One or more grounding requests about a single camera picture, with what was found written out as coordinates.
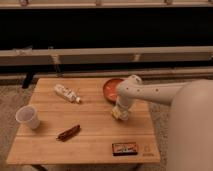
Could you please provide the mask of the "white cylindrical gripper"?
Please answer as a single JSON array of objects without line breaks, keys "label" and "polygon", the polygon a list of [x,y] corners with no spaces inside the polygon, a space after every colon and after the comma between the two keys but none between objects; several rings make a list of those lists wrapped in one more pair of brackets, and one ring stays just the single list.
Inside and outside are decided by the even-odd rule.
[{"label": "white cylindrical gripper", "polygon": [[[124,109],[124,110],[128,110],[133,104],[133,100],[131,98],[125,97],[125,96],[118,96],[117,100],[116,100],[116,105],[119,106],[120,108]],[[112,116],[119,120],[120,116],[121,116],[121,111],[120,109],[115,106],[112,110],[111,110],[111,114]]]}]

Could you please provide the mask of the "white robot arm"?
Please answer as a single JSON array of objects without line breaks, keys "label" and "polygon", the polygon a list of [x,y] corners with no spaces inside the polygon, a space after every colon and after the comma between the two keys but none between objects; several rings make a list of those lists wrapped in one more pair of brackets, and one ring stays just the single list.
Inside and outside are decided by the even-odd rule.
[{"label": "white robot arm", "polygon": [[195,92],[198,80],[167,84],[144,84],[138,75],[131,75],[116,87],[116,104],[112,116],[127,121],[135,100],[145,100],[164,105],[186,108],[190,96]]}]

